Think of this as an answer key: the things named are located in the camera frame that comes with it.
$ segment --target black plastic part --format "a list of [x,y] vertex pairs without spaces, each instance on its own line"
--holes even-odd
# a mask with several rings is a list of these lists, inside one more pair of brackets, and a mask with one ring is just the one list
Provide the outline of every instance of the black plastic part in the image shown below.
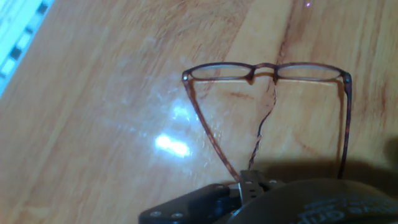
[[42,2],[41,5],[39,6],[39,8],[37,9],[37,13],[44,15],[44,13],[46,12],[47,8],[49,8],[48,5],[46,5],[46,3]]
[[319,179],[286,184],[245,203],[227,224],[392,223],[398,201],[371,186]]
[[10,57],[12,57],[14,60],[18,60],[19,56],[21,56],[22,50],[14,47],[10,53]]
[[32,30],[31,28],[26,27],[25,31],[26,31],[28,34],[33,34],[33,30]]
[[222,184],[211,184],[142,212],[139,223],[214,223],[223,217],[226,221],[230,213],[240,207],[238,190],[230,190]]
[[264,192],[285,185],[279,180],[269,180],[259,171],[241,171],[242,181],[239,183],[241,203],[246,203],[260,197]]

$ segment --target glasses lens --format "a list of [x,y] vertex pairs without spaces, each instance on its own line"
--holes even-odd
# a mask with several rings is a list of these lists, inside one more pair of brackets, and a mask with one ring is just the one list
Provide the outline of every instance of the glasses lens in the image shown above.
[[199,79],[236,78],[244,77],[249,72],[250,68],[237,65],[213,65],[194,70],[192,76]]
[[304,80],[331,80],[340,75],[336,70],[316,65],[293,65],[281,68],[278,74],[284,78],[298,78]]

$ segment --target wooden table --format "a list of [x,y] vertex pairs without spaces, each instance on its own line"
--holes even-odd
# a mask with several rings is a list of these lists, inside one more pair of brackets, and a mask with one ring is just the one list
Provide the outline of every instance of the wooden table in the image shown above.
[[[0,100],[0,223],[136,223],[149,207],[232,181],[181,72],[207,62],[319,62],[353,76],[346,179],[398,189],[398,1],[58,0]],[[338,83],[197,83],[237,170],[336,176]]]

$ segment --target screw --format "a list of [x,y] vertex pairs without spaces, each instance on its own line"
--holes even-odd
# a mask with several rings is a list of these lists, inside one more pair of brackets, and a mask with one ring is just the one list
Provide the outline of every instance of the screw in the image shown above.
[[151,212],[149,215],[152,217],[159,217],[161,216],[162,212]]
[[180,212],[176,212],[172,215],[172,218],[182,218],[184,215],[182,215],[182,213]]

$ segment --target glasses frame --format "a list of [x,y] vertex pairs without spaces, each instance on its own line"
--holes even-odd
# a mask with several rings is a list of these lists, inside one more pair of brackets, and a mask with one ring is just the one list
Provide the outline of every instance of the glasses frame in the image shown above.
[[[199,68],[205,68],[205,67],[212,67],[212,66],[222,66],[222,65],[233,65],[233,66],[238,66],[238,67],[245,67],[250,69],[250,72],[242,77],[214,77],[214,78],[197,78],[194,77],[192,75],[192,72],[199,69]],[[293,66],[307,66],[307,67],[321,67],[324,68],[325,70],[332,70],[332,71],[336,71],[339,73],[339,75],[335,78],[328,78],[328,79],[321,79],[321,78],[305,78],[305,77],[283,77],[279,75],[279,70],[282,68],[288,68],[288,67],[293,67]],[[192,77],[193,80],[198,80],[198,81],[217,81],[217,80],[247,80],[249,82],[252,82],[254,79],[254,74],[255,71],[259,68],[271,68],[274,70],[274,75],[273,75],[273,81],[275,83],[275,85],[277,84],[277,81],[279,79],[286,79],[286,80],[304,80],[304,81],[315,81],[315,82],[329,82],[329,81],[333,81],[333,80],[337,80],[339,77],[341,77],[343,79],[343,83],[344,83],[344,91],[347,95],[347,110],[346,110],[346,128],[345,128],[345,138],[344,138],[344,146],[343,146],[343,154],[341,156],[341,161],[340,161],[340,168],[338,171],[338,175],[337,175],[337,179],[342,179],[343,178],[343,172],[345,169],[345,164],[346,164],[346,158],[347,158],[347,152],[348,152],[348,138],[349,138],[349,125],[351,123],[351,102],[352,102],[352,78],[351,75],[334,66],[331,65],[326,65],[326,64],[322,64],[322,63],[312,63],[312,62],[292,62],[292,63],[284,63],[281,65],[275,65],[272,63],[260,63],[257,65],[249,65],[249,64],[245,64],[245,63],[239,63],[239,62],[216,62],[216,63],[206,63],[203,65],[199,65],[193,68],[190,68],[186,71],[184,71],[182,73],[182,82],[184,84],[184,87],[187,91],[188,97],[193,105],[193,108],[196,112],[196,114],[198,115],[198,118],[201,122],[201,125],[203,126],[203,128],[205,129],[206,135],[208,136],[211,144],[214,147],[214,150],[216,151],[217,155],[220,157],[220,159],[223,161],[224,165],[226,166],[226,168],[228,169],[229,173],[233,176],[233,178],[235,179],[235,181],[240,182],[241,181],[241,177],[239,176],[239,174],[236,172],[236,170],[233,168],[233,166],[229,163],[228,159],[226,158],[225,154],[223,153],[223,151],[221,150],[221,148],[218,146],[216,140],[214,139],[210,128],[208,127],[206,121],[205,121],[205,117],[202,115],[200,109],[199,109],[199,105],[197,103],[197,101],[194,99],[194,95],[192,94],[192,88],[190,86],[190,79],[189,77]],[[261,126],[264,122],[264,120],[267,118],[267,116],[262,120],[260,127],[259,127],[259,136],[260,135],[260,130],[261,130]],[[256,152],[258,150],[259,147],[259,141],[260,139],[257,141],[256,146],[254,148],[254,151],[252,153],[252,156],[250,158],[249,161],[249,168],[251,167],[252,163],[254,162],[254,156],[256,155]]]

